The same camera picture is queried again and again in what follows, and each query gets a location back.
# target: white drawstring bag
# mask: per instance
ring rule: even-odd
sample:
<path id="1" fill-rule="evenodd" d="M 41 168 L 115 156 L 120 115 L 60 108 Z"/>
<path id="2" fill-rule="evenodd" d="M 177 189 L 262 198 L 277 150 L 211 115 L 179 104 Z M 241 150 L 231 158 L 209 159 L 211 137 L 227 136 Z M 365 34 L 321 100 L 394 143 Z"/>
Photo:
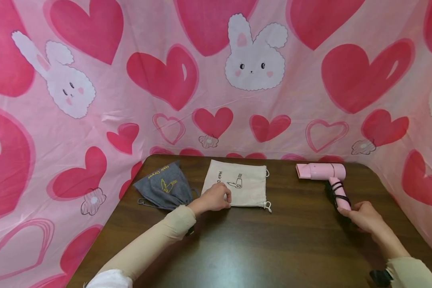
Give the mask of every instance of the white drawstring bag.
<path id="1" fill-rule="evenodd" d="M 232 206 L 262 207 L 270 213 L 271 203 L 266 199 L 266 166 L 224 163 L 211 160 L 202 194 L 213 184 L 224 183 L 232 192 Z"/>

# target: hand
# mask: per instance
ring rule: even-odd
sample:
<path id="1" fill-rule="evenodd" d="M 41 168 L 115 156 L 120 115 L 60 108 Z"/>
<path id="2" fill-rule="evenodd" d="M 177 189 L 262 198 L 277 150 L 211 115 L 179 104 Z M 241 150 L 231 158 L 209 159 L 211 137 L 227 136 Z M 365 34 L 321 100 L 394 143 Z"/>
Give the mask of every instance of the hand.
<path id="1" fill-rule="evenodd" d="M 202 196 L 188 205 L 195 216 L 206 211 L 219 211 L 230 208 L 232 193 L 224 183 L 213 184 Z"/>
<path id="2" fill-rule="evenodd" d="M 379 234 L 389 228 L 382 216 L 368 201 L 355 204 L 352 211 L 342 208 L 338 208 L 338 211 L 367 233 Z"/>

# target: pink hair dryer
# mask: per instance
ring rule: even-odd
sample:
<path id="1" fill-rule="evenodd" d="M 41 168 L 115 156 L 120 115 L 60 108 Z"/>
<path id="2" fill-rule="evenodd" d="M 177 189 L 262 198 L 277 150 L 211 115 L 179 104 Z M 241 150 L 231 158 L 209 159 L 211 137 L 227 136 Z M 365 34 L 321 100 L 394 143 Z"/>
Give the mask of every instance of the pink hair dryer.
<path id="1" fill-rule="evenodd" d="M 328 180 L 329 184 L 326 184 L 326 192 L 331 194 L 336 208 L 351 210 L 350 200 L 347 198 L 341 182 L 346 178 L 346 168 L 344 168 L 343 164 L 296 164 L 296 171 L 300 179 Z"/>

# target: wooden table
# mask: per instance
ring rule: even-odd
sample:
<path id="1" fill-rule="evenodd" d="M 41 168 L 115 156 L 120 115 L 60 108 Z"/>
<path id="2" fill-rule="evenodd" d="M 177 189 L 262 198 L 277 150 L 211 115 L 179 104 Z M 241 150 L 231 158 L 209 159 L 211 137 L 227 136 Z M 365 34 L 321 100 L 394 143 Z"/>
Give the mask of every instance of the wooden table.
<path id="1" fill-rule="evenodd" d="M 153 155 L 134 182 L 176 160 L 192 188 L 201 189 L 211 158 Z M 267 165 L 267 200 L 262 208 L 207 212 L 195 233 L 168 248 L 135 287 L 370 287 L 371 269 L 384 260 L 370 236 L 341 221 L 326 198 L 324 182 L 299 180 L 294 161 L 216 158 Z M 345 164 L 346 193 L 353 203 L 369 200 L 411 255 L 432 270 L 432 250 L 388 194 L 376 174 L 361 164 Z M 117 252 L 164 218 L 139 206 L 130 187 L 114 210 L 68 287 L 82 287 Z"/>

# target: pink backdrop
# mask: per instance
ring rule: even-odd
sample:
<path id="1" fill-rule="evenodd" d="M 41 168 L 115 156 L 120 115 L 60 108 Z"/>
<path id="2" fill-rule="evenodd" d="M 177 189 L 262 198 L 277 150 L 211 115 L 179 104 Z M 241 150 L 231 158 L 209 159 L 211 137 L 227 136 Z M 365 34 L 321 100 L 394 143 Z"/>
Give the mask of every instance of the pink backdrop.
<path id="1" fill-rule="evenodd" d="M 0 287 L 64 286 L 155 153 L 363 163 L 432 247 L 432 0 L 0 0 Z"/>

